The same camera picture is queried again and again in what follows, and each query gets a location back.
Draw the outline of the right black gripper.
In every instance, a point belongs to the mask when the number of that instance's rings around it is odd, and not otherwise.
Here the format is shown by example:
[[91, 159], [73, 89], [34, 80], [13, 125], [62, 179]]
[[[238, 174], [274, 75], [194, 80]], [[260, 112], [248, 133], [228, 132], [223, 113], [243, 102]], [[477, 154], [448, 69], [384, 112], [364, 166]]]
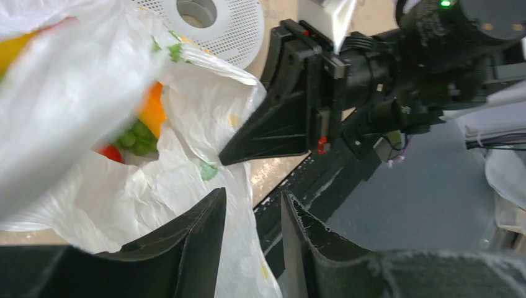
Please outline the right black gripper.
[[[322, 80], [324, 54], [333, 42], [304, 20], [282, 20], [270, 31], [261, 77], [268, 99], [312, 93]], [[477, 107], [483, 94], [493, 38], [467, 16], [404, 16], [395, 30], [346, 39], [345, 91], [335, 110], [353, 107], [328, 132], [328, 147], [345, 143], [355, 155], [374, 137], [399, 130], [426, 133], [445, 111]]]

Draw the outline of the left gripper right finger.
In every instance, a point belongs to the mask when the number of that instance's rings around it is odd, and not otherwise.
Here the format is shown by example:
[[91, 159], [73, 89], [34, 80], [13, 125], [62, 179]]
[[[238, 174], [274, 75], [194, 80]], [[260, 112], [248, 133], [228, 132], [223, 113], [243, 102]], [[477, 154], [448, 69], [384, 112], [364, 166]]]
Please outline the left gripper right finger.
[[525, 259], [484, 251], [365, 249], [290, 192], [281, 224], [290, 297], [524, 297]]

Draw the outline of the white plastic bag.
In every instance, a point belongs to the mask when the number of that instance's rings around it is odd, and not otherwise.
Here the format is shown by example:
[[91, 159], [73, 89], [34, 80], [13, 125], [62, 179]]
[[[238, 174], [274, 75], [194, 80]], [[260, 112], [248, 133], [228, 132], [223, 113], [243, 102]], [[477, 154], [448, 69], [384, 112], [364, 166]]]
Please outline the white plastic bag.
[[[281, 297], [262, 252], [250, 165], [219, 152], [262, 103], [252, 74], [186, 42], [132, 1], [2, 1], [1, 40], [41, 30], [1, 78], [1, 229], [50, 229], [115, 253], [226, 191], [213, 297]], [[157, 153], [96, 152], [163, 85]]]

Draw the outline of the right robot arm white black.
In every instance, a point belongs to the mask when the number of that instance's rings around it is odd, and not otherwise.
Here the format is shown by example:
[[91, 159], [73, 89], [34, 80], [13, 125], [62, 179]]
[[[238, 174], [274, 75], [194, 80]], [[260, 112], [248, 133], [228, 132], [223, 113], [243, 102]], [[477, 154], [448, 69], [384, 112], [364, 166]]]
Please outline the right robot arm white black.
[[524, 1], [420, 1], [397, 28], [352, 32], [337, 43], [320, 18], [281, 21], [270, 33], [262, 104], [220, 152], [223, 165], [345, 144], [362, 159], [388, 132], [427, 133], [445, 111], [482, 106], [525, 79], [503, 65], [525, 37]]

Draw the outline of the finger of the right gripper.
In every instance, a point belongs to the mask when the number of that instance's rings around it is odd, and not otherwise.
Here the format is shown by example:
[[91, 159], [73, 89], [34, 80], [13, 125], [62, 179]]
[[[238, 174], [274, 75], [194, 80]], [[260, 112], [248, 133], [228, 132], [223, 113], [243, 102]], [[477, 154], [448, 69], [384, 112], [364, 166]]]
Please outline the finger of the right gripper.
[[284, 99], [268, 99], [251, 114], [219, 154], [223, 165], [306, 153], [314, 143], [313, 109], [319, 105], [319, 85], [312, 93], [295, 91]]

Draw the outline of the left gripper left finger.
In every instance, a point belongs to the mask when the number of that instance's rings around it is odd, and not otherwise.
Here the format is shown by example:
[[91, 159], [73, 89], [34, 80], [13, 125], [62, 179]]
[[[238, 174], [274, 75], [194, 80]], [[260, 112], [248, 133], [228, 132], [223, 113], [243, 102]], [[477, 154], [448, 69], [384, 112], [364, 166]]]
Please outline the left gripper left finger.
[[1, 247], [2, 297], [213, 297], [226, 191], [115, 253], [71, 245]]

